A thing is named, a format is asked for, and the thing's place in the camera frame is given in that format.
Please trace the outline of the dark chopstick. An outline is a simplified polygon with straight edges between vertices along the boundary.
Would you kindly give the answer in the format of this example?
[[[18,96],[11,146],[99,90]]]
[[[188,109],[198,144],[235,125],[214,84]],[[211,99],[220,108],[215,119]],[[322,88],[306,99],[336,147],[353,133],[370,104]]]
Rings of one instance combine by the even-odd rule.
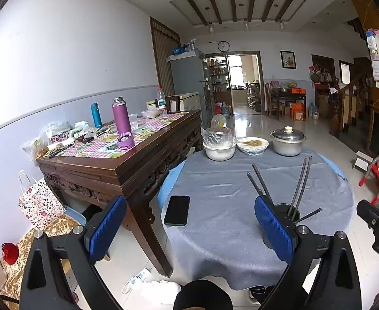
[[[261,173],[260,173],[259,170],[258,170],[257,165],[256,165],[255,163],[252,163],[252,167],[253,167],[254,172],[256,173],[256,175],[257,175],[257,177],[258,177],[258,180],[259,180],[259,182],[260,182],[262,188],[264,189],[264,192],[265,192],[267,198],[273,203],[273,199],[271,198],[271,195],[270,195],[270,193],[269,193],[269,190],[268,190],[268,188],[267,188],[267,186],[266,186],[266,184],[265,184],[265,182],[264,182],[264,179],[263,179]]]
[[[295,201],[296,201],[296,198],[298,198],[298,194],[299,194],[299,189],[300,189],[300,186],[301,186],[301,183],[302,183],[302,180],[303,180],[303,177],[304,177],[304,172],[306,170],[306,164],[307,164],[307,159],[305,158],[304,159],[304,162],[303,162],[303,165],[302,165],[302,170],[301,170],[301,173],[299,175],[299,180],[298,180],[298,183],[297,183],[297,186],[296,186],[296,189],[295,189],[295,193],[293,194],[293,199],[290,203],[290,207],[288,209],[288,213],[287,213],[287,216],[290,217],[292,211],[293,211],[293,207],[294,207],[294,204],[295,204]]]
[[[252,176],[252,174],[250,172],[247,173],[247,177],[248,179],[250,180],[250,182],[252,183],[253,187],[255,188],[255,190],[257,191],[258,195],[259,196],[266,196],[265,192],[264,192],[264,189],[262,188],[262,186],[259,186],[255,180],[255,178]]]
[[[314,215],[320,213],[322,211],[322,208],[317,208],[316,210],[312,211],[311,213],[308,213],[307,215],[303,216],[299,220],[295,221],[295,224],[297,225],[298,223],[305,221],[306,219],[309,219],[313,217]]]
[[[299,206],[300,206],[300,203],[302,201],[304,191],[306,188],[306,184],[307,184],[307,181],[309,178],[312,159],[313,159],[313,157],[311,155],[309,156],[308,159],[306,159],[306,164],[304,167],[304,175],[299,180],[298,189],[297,189],[297,196],[295,199],[295,203],[293,204],[293,212],[291,214],[291,220],[292,221],[296,220],[296,215],[299,212]]]

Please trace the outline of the black utensil holder cup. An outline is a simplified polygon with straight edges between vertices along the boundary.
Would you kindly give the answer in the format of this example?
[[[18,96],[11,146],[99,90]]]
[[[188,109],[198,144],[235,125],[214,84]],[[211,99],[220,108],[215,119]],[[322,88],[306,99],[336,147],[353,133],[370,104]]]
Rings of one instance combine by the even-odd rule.
[[[277,204],[277,205],[275,205],[275,207],[279,213],[282,213],[283,215],[287,216],[293,222],[297,222],[301,217],[300,212],[298,210],[296,210],[295,207],[293,207],[293,211],[292,211],[291,215],[288,215],[288,210],[290,208],[289,204]],[[263,242],[267,248],[273,249],[273,246],[271,245],[271,242],[269,241],[266,234],[263,234]]]

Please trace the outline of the dark carved wooden table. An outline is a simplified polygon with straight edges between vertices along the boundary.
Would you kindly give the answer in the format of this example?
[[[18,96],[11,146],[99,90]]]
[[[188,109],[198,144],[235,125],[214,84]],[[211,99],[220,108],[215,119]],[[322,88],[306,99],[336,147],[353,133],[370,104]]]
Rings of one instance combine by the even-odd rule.
[[[105,208],[123,196],[127,214],[123,226],[132,232],[154,268],[165,277],[173,273],[156,234],[149,204],[169,171],[190,149],[202,149],[201,112],[190,111],[118,158],[40,158],[40,171],[62,203],[67,197]]]

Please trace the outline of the patterned paper gift bag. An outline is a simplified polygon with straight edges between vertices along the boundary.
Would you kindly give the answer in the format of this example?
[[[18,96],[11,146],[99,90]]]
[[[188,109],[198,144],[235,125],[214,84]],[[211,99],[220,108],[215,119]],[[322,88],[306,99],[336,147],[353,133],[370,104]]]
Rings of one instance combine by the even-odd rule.
[[[66,208],[54,195],[44,178],[30,178],[24,170],[19,172],[21,196],[18,207],[36,230],[45,230],[66,213]]]

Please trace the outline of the black smartphone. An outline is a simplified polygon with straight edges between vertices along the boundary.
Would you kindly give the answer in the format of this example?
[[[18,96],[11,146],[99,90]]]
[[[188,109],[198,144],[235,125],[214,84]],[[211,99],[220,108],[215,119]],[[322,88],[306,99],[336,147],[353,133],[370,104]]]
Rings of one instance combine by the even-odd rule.
[[[183,227],[187,224],[190,197],[174,195],[169,199],[164,224],[168,226]]]

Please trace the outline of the grey table cloth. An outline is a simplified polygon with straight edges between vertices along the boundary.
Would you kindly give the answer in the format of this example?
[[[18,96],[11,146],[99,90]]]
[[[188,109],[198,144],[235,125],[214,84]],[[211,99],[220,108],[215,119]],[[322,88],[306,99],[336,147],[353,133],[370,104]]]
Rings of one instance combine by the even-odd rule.
[[[254,210],[257,192],[247,173],[255,174],[255,163],[273,202],[289,204],[303,161],[310,155],[313,159],[299,212],[307,215],[322,208],[304,221],[316,234],[347,230],[355,210],[351,185],[309,148],[295,157],[271,149],[258,156],[236,152],[223,162],[213,161],[201,151],[169,172],[158,193],[160,209],[167,209],[173,195],[190,197],[186,226],[165,227],[173,254],[188,279],[221,277],[233,290],[277,282],[286,264],[264,245]]]

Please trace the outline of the pink checkered table mat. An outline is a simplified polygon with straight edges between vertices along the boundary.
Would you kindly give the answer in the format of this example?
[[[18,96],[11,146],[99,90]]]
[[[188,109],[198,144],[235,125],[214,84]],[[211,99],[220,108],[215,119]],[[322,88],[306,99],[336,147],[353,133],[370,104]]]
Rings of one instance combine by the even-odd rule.
[[[109,131],[97,136],[88,143],[75,142],[73,146],[59,153],[63,157],[75,158],[118,158],[147,138],[168,127],[188,112],[170,113],[157,118],[138,118],[138,126],[130,133],[118,134],[115,124]]]

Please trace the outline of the purple thermos lid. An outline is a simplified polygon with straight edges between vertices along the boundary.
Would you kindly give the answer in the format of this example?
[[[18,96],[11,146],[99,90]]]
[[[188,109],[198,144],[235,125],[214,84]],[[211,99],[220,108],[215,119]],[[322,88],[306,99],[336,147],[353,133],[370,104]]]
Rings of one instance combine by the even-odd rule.
[[[117,137],[118,147],[122,150],[129,150],[135,146],[133,134],[130,131],[119,134]]]

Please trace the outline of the steel pot with lid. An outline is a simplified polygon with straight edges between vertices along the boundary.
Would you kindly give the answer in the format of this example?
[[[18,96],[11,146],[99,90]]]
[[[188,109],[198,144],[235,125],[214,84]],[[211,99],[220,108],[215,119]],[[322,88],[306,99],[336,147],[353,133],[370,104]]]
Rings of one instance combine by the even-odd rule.
[[[270,133],[273,149],[278,155],[294,157],[301,153],[306,135],[291,126],[275,129]]]

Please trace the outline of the purple thermos bottle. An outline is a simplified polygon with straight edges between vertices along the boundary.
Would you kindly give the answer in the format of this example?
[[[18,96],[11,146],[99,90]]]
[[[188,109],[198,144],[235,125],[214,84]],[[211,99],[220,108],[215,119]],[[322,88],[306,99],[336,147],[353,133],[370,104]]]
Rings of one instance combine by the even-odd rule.
[[[123,97],[116,97],[113,99],[112,110],[118,134],[131,132],[127,105]]]

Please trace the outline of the patterned bowl with food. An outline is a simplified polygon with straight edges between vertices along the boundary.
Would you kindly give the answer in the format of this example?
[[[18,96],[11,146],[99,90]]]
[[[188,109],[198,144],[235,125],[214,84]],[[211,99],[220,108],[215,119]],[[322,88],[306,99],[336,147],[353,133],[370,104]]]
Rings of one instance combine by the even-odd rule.
[[[265,138],[251,136],[239,138],[236,145],[245,155],[257,156],[268,148],[269,142]]]

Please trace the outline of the clear plastic cup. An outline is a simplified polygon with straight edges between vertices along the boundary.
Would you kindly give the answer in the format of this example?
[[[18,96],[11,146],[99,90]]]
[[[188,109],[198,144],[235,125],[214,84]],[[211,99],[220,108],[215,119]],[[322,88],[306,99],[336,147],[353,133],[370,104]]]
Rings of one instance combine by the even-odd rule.
[[[129,122],[130,122],[131,129],[136,129],[138,127],[138,114],[133,113],[129,115]]]

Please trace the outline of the blue thermos bottle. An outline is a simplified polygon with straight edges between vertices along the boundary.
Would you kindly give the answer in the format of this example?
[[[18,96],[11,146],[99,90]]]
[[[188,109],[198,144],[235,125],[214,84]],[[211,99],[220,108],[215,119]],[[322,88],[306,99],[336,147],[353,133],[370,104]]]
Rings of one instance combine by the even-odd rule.
[[[103,123],[101,121],[101,115],[98,107],[98,103],[95,102],[91,104],[91,114],[92,114],[92,119],[93,119],[93,124],[96,128],[101,129],[103,126]]]

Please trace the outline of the white bowl with plastic bag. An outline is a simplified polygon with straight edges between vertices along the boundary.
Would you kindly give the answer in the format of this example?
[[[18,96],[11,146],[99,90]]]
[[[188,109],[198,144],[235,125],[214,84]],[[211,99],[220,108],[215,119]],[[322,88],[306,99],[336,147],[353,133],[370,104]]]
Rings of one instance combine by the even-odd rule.
[[[223,162],[231,159],[236,150],[236,139],[227,127],[201,128],[203,147],[209,159]]]

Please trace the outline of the clear plastic water bottle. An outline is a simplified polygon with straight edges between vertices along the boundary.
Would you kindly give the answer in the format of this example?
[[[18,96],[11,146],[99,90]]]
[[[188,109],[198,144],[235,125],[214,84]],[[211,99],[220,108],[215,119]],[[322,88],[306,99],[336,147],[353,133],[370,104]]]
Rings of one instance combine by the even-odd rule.
[[[158,107],[162,111],[166,111],[167,110],[166,100],[165,100],[165,94],[164,94],[164,91],[162,90],[161,87],[157,88],[157,104],[158,104]]]

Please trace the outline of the small round yellow fan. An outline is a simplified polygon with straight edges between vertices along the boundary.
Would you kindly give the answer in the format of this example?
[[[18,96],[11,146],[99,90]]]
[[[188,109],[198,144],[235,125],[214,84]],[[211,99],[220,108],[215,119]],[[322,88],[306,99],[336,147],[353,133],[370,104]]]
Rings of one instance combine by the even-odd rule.
[[[211,118],[210,126],[211,127],[226,127],[227,119],[222,114],[216,114]]]

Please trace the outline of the dark dining table far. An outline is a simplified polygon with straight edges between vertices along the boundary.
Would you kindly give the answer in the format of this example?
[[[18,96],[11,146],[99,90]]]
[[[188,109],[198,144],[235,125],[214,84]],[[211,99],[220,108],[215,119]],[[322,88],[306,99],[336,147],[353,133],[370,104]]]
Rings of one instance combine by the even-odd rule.
[[[276,103],[276,119],[278,120],[281,116],[280,103],[290,102],[290,103],[303,103],[304,118],[307,114],[307,101],[305,93],[293,93],[293,92],[283,92],[280,89],[275,89],[270,91],[270,99]]]

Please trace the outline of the white chest freezer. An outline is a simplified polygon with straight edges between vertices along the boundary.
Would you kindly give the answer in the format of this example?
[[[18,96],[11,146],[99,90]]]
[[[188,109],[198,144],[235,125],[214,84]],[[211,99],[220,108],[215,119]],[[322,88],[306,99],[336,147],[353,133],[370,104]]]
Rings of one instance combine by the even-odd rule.
[[[197,92],[184,93],[166,98],[171,105],[171,111],[194,111],[201,108],[200,97]]]

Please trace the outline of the grey refrigerator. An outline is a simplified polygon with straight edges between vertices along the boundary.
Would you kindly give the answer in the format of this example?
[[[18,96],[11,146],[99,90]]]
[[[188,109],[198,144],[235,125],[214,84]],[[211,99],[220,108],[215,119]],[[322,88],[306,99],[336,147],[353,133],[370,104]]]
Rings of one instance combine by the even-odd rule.
[[[201,108],[202,126],[210,126],[213,117],[213,91],[204,64],[205,55],[198,48],[171,55],[167,62],[171,65],[176,95],[197,93]]]

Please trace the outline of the framed wall picture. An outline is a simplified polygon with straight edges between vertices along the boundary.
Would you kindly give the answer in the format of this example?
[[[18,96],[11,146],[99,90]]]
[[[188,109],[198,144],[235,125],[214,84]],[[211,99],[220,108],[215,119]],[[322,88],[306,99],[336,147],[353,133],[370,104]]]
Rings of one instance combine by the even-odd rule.
[[[283,69],[296,69],[295,53],[292,51],[281,50],[281,64]]]

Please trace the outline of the round wall clock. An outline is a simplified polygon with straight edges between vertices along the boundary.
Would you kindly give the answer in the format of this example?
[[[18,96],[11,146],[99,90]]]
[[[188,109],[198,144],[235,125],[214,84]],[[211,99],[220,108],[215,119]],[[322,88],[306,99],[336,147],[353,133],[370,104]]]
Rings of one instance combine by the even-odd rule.
[[[227,41],[220,41],[218,44],[217,44],[217,49],[220,51],[220,52],[228,52],[230,50],[230,43],[227,42]]]

